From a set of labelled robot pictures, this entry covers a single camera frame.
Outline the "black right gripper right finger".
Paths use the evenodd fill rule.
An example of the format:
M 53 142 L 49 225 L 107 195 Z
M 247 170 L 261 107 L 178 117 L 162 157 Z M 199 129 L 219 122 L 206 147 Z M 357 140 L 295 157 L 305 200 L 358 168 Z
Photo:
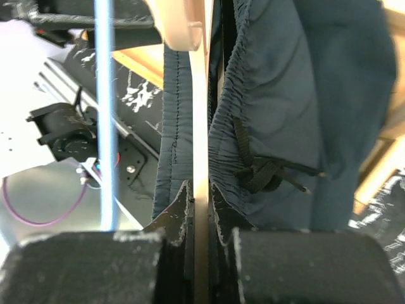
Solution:
M 348 231 L 259 230 L 211 189 L 216 303 L 403 303 L 380 245 Z

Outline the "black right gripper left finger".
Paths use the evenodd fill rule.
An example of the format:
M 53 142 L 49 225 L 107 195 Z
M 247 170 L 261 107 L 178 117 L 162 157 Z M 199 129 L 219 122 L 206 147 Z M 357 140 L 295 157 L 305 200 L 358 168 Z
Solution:
M 191 201 L 184 182 L 142 231 L 38 234 L 20 241 L 1 267 L 1 302 L 191 303 Z

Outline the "dark navy shorts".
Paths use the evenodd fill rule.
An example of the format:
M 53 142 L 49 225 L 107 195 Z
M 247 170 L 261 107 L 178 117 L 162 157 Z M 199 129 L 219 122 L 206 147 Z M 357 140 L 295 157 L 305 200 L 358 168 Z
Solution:
M 209 179 L 260 229 L 341 230 L 396 57 L 378 1 L 215 3 Z

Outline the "wooden clothes hanger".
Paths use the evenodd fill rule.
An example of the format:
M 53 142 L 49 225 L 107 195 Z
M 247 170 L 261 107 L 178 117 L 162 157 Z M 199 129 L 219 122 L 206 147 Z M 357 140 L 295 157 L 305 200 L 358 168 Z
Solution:
M 209 301 L 208 79 L 212 1 L 148 1 L 154 26 L 174 51 L 188 51 L 192 74 L 194 303 Z

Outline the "blue wire hanger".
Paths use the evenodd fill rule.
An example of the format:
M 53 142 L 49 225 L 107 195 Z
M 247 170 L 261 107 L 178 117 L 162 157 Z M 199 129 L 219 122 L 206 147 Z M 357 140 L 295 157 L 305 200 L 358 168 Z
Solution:
M 115 89 L 111 59 L 113 47 L 113 3 L 94 1 L 96 47 L 96 98 L 98 103 L 98 150 L 101 171 L 101 226 L 102 231 L 115 231 L 118 225 L 115 200 L 116 134 L 113 120 Z

